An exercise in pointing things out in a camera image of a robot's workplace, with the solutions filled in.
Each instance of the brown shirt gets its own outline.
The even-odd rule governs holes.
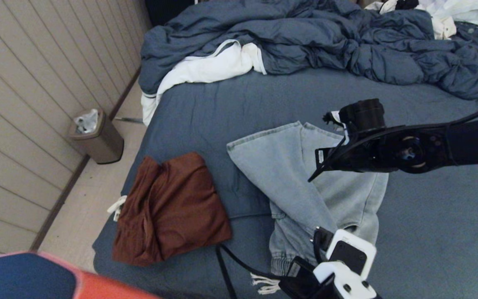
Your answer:
[[[228,216],[200,155],[162,165],[145,157],[119,216],[112,257],[147,266],[230,238]]]

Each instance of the crumpled duvet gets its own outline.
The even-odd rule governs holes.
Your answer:
[[[225,40],[261,49],[268,74],[303,68],[347,70],[375,81],[432,83],[478,98],[478,45],[435,40],[429,13],[366,11],[347,0],[212,1],[189,7],[146,33],[140,86],[152,95],[187,56],[207,56]]]

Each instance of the floor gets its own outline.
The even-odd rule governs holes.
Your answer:
[[[140,118],[140,98],[141,89],[136,81],[117,116]],[[108,219],[106,209],[120,196],[146,131],[140,123],[113,123],[125,139],[121,161],[98,165],[90,159],[39,249],[90,272],[95,272],[91,245]]]

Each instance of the bed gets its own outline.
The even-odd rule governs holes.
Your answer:
[[[269,201],[235,167],[226,144],[297,120],[331,130],[324,113],[368,98],[380,99],[388,126],[441,123],[478,110],[478,100],[435,85],[391,85],[328,68],[180,84],[163,94],[121,194],[131,189],[144,156],[161,162],[199,153],[231,219],[233,238],[225,244],[268,271]],[[478,297],[478,165],[392,173],[378,216],[378,254],[368,280],[383,298]],[[164,298],[228,297],[213,246],[135,267],[112,261],[115,231],[110,218],[93,244],[99,274]],[[224,259],[239,297],[286,297],[259,295],[250,274]]]

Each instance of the trash can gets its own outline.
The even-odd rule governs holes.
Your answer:
[[[81,133],[76,123],[72,123],[69,137],[82,146],[86,153],[97,164],[114,163],[121,159],[125,141],[115,129],[114,125],[100,108],[98,110],[97,126],[93,132]],[[79,115],[90,113],[84,110]]]

